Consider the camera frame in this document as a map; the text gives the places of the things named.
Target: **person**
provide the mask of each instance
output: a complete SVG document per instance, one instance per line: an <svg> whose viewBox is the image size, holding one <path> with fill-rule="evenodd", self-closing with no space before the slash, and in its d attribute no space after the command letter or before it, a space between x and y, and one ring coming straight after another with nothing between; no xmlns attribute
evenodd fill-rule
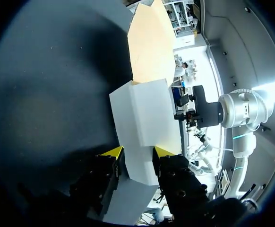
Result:
<svg viewBox="0 0 275 227"><path fill-rule="evenodd" d="M181 66L175 68L174 77L181 77L186 73L186 68L188 68L187 63L183 63Z"/></svg>
<svg viewBox="0 0 275 227"><path fill-rule="evenodd" d="M160 208L147 208L144 213L152 214L156 224L164 221L164 214Z"/></svg>

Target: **tan cardboard flap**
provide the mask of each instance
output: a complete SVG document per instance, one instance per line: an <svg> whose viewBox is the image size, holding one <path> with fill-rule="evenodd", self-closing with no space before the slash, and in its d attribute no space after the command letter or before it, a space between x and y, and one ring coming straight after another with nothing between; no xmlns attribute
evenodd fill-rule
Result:
<svg viewBox="0 0 275 227"><path fill-rule="evenodd" d="M166 35L170 37L170 42L172 42L173 44L175 42L175 35L171 21L168 17L168 14L166 13L166 9L162 3L162 0L154 0L151 4L151 8L157 14L158 18L160 19L163 25L163 28L165 29Z"/></svg>
<svg viewBox="0 0 275 227"><path fill-rule="evenodd" d="M166 79L173 82L173 29L161 0L152 6L139 4L128 31L133 80L146 83Z"/></svg>

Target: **dark gray table surface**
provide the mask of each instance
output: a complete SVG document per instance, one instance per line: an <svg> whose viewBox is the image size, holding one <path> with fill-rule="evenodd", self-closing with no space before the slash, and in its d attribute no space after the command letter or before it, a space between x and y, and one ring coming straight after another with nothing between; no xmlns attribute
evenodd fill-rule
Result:
<svg viewBox="0 0 275 227"><path fill-rule="evenodd" d="M132 79L120 0L31 0L0 41L0 179L68 193L86 154L119 145L109 93ZM104 220L134 224L156 191L120 178Z"/></svg>

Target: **shelf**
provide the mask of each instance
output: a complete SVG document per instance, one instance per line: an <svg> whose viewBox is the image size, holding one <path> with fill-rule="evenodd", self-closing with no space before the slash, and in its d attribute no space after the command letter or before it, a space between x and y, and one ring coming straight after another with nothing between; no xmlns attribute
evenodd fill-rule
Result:
<svg viewBox="0 0 275 227"><path fill-rule="evenodd" d="M192 30L190 27L193 25L193 18L188 17L186 2L182 0L172 1L165 3L164 6L176 36L182 32Z"/></svg>

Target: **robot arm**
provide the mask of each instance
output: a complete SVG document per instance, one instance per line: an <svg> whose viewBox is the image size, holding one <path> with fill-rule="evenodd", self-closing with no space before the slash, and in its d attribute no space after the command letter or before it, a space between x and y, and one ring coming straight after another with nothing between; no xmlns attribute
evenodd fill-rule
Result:
<svg viewBox="0 0 275 227"><path fill-rule="evenodd" d="M254 131L261 123L266 123L271 116L274 103L265 91L238 89L219 97L218 102L207 103L202 86L193 87L190 101L195 102L195 110L186 115L176 115L175 119L187 120L188 127L204 128L221 124L232 128L233 155L236 158L235 168L225 198L238 198L247 172L248 157L256 147Z"/></svg>

